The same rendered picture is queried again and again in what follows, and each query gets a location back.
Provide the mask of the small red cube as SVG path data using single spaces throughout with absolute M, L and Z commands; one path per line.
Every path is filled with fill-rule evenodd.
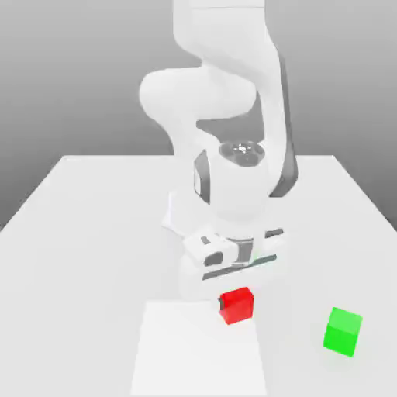
M 227 325 L 238 323 L 252 317 L 254 312 L 254 295 L 247 288 L 238 288 L 223 293 L 224 310 L 219 311 Z

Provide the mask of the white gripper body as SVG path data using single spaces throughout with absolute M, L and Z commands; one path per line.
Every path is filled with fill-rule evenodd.
M 289 273 L 289 252 L 278 251 L 245 267 L 211 266 L 199 277 L 200 296 L 219 296 L 248 287 L 256 291 Z

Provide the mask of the small green cube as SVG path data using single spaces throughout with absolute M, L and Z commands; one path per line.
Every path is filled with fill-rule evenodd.
M 323 338 L 323 347 L 353 357 L 361 330 L 362 316 L 333 307 Z

